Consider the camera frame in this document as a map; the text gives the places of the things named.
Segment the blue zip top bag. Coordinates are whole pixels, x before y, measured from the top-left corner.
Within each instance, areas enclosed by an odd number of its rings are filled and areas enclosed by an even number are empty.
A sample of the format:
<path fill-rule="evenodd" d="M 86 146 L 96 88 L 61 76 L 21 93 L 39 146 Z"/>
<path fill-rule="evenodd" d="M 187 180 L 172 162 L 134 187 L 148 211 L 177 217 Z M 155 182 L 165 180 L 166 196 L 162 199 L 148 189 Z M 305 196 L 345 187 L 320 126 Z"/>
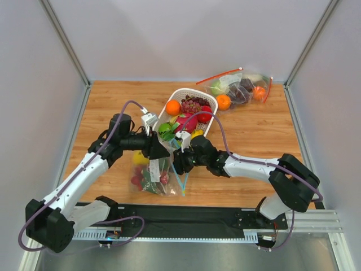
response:
<path fill-rule="evenodd" d="M 175 172 L 173 157 L 149 160 L 141 151 L 135 151 L 130 168 L 130 190 L 145 191 L 161 196 L 185 196 L 189 174 Z"/>

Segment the orange fake orange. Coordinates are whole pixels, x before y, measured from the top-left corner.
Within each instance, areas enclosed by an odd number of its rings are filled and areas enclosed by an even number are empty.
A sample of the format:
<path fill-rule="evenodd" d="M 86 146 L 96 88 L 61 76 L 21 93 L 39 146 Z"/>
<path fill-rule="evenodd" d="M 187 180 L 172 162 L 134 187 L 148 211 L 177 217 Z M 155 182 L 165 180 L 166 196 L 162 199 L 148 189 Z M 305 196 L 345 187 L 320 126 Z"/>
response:
<path fill-rule="evenodd" d="M 170 116 L 177 116 L 182 112 L 182 106 L 177 100 L 170 100 L 165 106 L 165 111 Z"/>

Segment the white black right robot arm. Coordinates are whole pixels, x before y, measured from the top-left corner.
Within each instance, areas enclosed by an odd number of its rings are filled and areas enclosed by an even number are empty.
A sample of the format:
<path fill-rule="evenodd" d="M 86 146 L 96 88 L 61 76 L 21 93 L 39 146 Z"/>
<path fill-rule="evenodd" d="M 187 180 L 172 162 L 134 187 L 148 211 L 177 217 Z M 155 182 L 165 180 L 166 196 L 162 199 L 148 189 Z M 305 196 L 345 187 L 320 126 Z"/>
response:
<path fill-rule="evenodd" d="M 256 211 L 268 220 L 296 211 L 307 211 L 320 180 L 295 156 L 283 154 L 276 159 L 256 159 L 217 150 L 200 135 L 187 148 L 173 152 L 173 167 L 182 175 L 194 167 L 205 167 L 218 177 L 246 177 L 269 183 L 275 193 L 260 201 Z"/>

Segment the pink fake grape bunch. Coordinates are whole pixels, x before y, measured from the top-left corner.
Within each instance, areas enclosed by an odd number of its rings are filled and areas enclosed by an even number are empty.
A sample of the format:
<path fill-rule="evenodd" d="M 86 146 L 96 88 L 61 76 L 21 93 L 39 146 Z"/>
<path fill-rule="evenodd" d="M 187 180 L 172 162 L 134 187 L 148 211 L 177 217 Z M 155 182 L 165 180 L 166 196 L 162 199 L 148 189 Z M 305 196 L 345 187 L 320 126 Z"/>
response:
<path fill-rule="evenodd" d="M 194 113 L 198 113 L 199 111 L 201 111 L 201 109 L 202 109 L 201 104 L 192 99 L 184 100 L 181 103 L 182 113 L 194 114 Z"/>

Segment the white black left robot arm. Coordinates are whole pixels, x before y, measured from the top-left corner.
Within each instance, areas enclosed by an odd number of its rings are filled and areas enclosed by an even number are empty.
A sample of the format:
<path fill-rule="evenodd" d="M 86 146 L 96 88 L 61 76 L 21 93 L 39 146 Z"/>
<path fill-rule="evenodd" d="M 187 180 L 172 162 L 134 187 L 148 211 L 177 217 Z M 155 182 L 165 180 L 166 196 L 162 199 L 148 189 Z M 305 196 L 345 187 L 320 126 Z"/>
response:
<path fill-rule="evenodd" d="M 140 151 L 149 160 L 169 157 L 153 129 L 157 121 L 155 114 L 146 113 L 142 116 L 143 125 L 135 132 L 135 124 L 129 115 L 115 114 L 108 129 L 99 134 L 67 179 L 41 201 L 33 199 L 27 204 L 27 237 L 59 253 L 79 231 L 94 224 L 116 224 L 118 204 L 106 196 L 99 196 L 79 209 L 75 209 L 75 205 L 124 151 Z"/>

